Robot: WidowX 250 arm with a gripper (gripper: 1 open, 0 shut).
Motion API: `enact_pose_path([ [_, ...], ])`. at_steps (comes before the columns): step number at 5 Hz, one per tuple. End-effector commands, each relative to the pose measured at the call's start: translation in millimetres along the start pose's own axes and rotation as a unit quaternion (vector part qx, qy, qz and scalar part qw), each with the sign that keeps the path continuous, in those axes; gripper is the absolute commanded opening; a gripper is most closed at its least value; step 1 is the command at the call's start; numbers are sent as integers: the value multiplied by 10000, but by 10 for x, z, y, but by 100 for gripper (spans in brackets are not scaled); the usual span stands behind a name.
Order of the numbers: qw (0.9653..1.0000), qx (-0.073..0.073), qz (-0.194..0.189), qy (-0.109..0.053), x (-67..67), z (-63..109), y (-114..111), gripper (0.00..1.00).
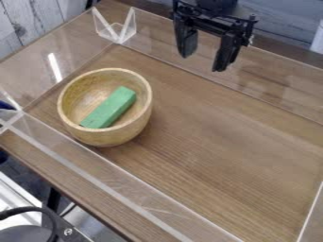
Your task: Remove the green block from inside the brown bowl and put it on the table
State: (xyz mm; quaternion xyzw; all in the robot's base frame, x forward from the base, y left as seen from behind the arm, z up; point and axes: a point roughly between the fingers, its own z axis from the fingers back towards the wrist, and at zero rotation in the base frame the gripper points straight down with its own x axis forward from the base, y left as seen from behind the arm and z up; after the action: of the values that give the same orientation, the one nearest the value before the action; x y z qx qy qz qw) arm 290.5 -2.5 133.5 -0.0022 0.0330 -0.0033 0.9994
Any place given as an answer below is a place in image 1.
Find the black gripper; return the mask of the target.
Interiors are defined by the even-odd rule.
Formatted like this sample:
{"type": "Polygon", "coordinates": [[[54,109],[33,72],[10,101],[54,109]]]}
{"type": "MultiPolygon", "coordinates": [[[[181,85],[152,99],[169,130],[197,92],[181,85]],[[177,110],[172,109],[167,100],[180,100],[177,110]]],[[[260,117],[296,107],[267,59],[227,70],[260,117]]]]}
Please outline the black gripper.
{"type": "Polygon", "coordinates": [[[220,37],[212,71],[223,72],[235,61],[241,46],[249,46],[256,15],[239,5],[239,0],[173,0],[173,32],[180,56],[196,51],[197,32],[220,37]]]}

